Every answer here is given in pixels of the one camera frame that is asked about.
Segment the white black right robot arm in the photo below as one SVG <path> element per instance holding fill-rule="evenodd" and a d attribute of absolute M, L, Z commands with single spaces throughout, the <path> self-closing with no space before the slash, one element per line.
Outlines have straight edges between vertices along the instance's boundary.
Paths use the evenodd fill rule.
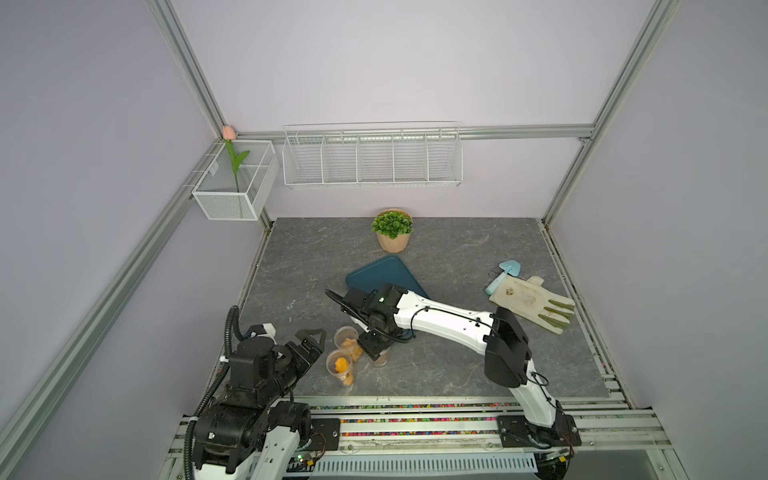
<path fill-rule="evenodd" d="M 498 421 L 504 446 L 548 449 L 582 444 L 574 418 L 548 391 L 548 378 L 537 371 L 529 339 L 511 311 L 465 310 L 392 284 L 370 293 L 351 289 L 337 303 L 363 328 L 358 343 L 373 360 L 395 343 L 413 341 L 418 333 L 482 356 L 486 378 L 510 390 L 522 408 L 520 416 Z"/>

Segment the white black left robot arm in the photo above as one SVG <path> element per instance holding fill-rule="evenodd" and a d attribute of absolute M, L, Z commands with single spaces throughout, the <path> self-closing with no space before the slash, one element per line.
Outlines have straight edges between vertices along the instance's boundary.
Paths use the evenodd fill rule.
<path fill-rule="evenodd" d="M 225 320 L 220 368 L 189 417 L 185 479 L 206 464 L 233 475 L 254 453 L 259 459 L 251 479 L 281 479 L 296 449 L 312 441 L 310 408 L 291 396 L 324 352 L 327 332 L 301 329 L 294 341 L 279 345 L 272 324 L 242 332 L 239 318 L 234 305 Z"/>

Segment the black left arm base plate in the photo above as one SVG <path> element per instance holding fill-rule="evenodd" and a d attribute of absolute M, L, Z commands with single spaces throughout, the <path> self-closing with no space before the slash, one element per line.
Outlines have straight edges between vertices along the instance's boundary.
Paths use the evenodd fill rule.
<path fill-rule="evenodd" d="M 319 417 L 301 420 L 297 428 L 297 451 L 337 451 L 341 440 L 341 419 L 337 417 Z"/>

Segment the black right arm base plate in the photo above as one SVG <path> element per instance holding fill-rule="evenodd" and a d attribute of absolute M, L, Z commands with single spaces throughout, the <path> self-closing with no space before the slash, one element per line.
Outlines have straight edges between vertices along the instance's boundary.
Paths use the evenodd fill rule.
<path fill-rule="evenodd" d="M 523 415 L 500 415 L 497 427 L 504 448 L 578 447 L 582 439 L 575 420 L 571 415 L 556 413 L 551 427 L 529 423 Z"/>

